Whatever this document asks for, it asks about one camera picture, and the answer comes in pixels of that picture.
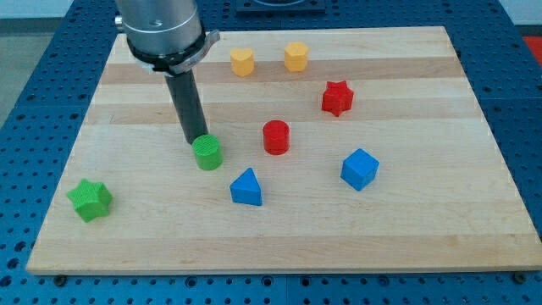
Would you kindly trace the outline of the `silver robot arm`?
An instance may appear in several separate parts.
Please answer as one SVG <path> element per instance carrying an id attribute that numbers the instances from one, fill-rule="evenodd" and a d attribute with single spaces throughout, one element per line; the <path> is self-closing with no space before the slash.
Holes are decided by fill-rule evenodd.
<path id="1" fill-rule="evenodd" d="M 184 74 L 220 40 L 207 32 L 195 0 L 117 0 L 115 24 L 124 31 L 133 56 L 151 71 Z"/>

